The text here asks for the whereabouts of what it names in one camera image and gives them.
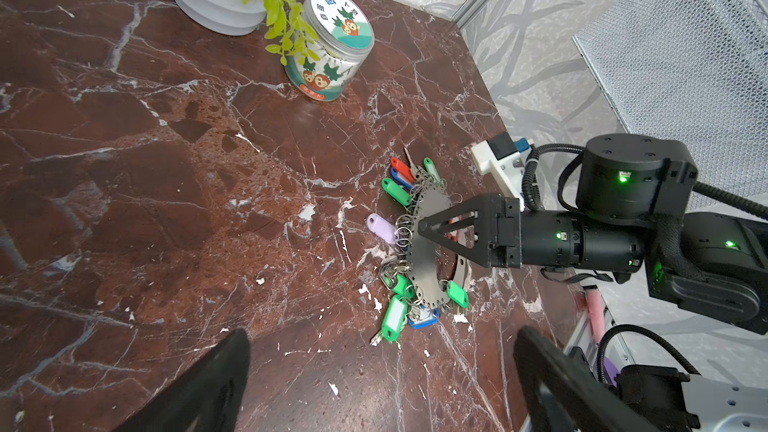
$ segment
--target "purple key tag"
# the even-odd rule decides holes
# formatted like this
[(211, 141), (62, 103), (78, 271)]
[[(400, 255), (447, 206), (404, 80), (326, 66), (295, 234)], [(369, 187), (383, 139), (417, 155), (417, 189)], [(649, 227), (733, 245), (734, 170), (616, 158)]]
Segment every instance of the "purple key tag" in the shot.
[(395, 245), (395, 226), (387, 222), (379, 214), (371, 214), (366, 219), (368, 229), (376, 235), (379, 235), (384, 242), (389, 245)]

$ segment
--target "pink object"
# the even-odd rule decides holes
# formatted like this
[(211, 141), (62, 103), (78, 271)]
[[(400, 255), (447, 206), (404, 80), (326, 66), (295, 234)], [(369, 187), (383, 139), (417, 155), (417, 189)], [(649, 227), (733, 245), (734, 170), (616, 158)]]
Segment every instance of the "pink object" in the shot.
[(592, 323), (592, 335), (596, 344), (605, 334), (605, 303), (603, 296), (596, 288), (587, 290), (587, 310), (589, 311), (589, 321)]
[(376, 235), (379, 235), (384, 242), (389, 245), (395, 245), (395, 226), (387, 222), (379, 214), (371, 214), (366, 219), (368, 229)]

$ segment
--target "purple object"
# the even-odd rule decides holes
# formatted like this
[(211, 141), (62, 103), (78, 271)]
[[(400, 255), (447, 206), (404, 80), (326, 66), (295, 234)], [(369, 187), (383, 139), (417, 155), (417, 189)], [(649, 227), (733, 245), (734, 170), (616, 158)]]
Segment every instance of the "purple object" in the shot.
[(379, 214), (371, 214), (366, 219), (368, 229), (376, 235), (379, 235), (384, 242), (389, 245), (395, 245), (395, 226), (387, 222)]
[(610, 383), (616, 385), (616, 376), (619, 375), (619, 369), (617, 369), (614, 363), (608, 360), (607, 357), (605, 358), (604, 366)]

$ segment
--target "marble tabletop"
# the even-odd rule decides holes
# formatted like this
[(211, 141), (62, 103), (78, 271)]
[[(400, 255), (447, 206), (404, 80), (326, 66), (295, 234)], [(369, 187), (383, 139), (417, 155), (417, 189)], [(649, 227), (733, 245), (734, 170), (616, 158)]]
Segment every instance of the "marble tabletop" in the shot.
[(236, 328), (238, 430), (520, 427), (516, 331), (562, 346), (576, 288), (474, 267), (469, 324), (369, 346), (389, 158), (495, 190), (468, 146), (504, 125), (454, 24), (354, 1), (376, 46), (319, 103), (173, 0), (0, 0), (0, 429), (110, 430)]

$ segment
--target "jar label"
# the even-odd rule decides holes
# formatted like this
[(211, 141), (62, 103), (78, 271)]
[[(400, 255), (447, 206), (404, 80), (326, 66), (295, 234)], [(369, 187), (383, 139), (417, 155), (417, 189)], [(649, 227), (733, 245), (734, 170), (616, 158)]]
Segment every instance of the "jar label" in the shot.
[(360, 68), (360, 63), (337, 59), (325, 52), (317, 43), (307, 44), (307, 47), (311, 48), (320, 60), (314, 61), (307, 57), (302, 65), (299, 64), (297, 57), (286, 57), (288, 78), (293, 85), (314, 100), (328, 102), (336, 99)]
[(336, 40), (355, 49), (371, 45), (373, 32), (366, 15), (351, 0), (310, 0), (312, 12)]

